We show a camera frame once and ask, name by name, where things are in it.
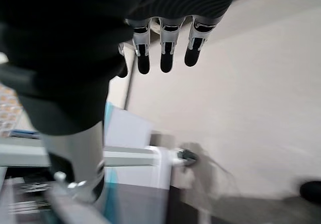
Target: white wall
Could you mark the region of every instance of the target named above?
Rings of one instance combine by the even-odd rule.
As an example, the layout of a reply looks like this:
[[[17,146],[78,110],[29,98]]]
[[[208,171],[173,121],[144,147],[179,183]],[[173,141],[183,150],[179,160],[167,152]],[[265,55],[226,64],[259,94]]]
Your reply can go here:
[[[151,47],[129,110],[177,144],[199,142],[243,194],[277,197],[321,178],[321,0],[235,1],[192,68],[188,33],[168,74],[160,45]]]

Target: black object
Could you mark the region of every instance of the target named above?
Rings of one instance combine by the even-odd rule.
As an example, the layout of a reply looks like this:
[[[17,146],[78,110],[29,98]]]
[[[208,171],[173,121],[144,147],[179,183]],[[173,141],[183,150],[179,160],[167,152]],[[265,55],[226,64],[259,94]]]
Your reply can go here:
[[[141,74],[148,74],[149,72],[149,55],[140,55],[137,57],[137,65]]]
[[[160,68],[162,72],[170,72],[173,68],[173,55],[170,53],[162,54],[160,57]]]
[[[186,54],[185,54],[185,64],[188,67],[193,67],[196,63],[197,60],[199,58],[200,55],[200,51],[196,50],[196,49],[186,49]]]
[[[210,19],[221,17],[233,0],[155,0],[137,8],[126,18],[144,20],[150,17],[177,19],[185,16],[203,16]]]
[[[69,135],[103,120],[109,81],[123,70],[118,44],[133,33],[123,19],[150,1],[0,0],[9,59],[0,79],[37,130]]]
[[[128,67],[127,67],[127,64],[125,63],[125,65],[123,66],[122,70],[118,74],[118,77],[124,78],[124,77],[127,77],[127,74],[128,74]]]
[[[300,187],[300,195],[313,203],[321,204],[321,181],[310,181]]]

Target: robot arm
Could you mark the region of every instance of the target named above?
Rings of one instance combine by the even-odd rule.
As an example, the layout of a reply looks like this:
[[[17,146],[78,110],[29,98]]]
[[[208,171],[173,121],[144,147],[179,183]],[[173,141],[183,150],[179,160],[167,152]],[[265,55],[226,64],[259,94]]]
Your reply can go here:
[[[133,38],[149,71],[150,20],[159,17],[161,69],[169,72],[179,30],[193,17],[185,63],[196,64],[232,0],[0,0],[0,80],[13,88],[44,145],[57,181],[80,201],[102,196],[103,117],[109,81]]]

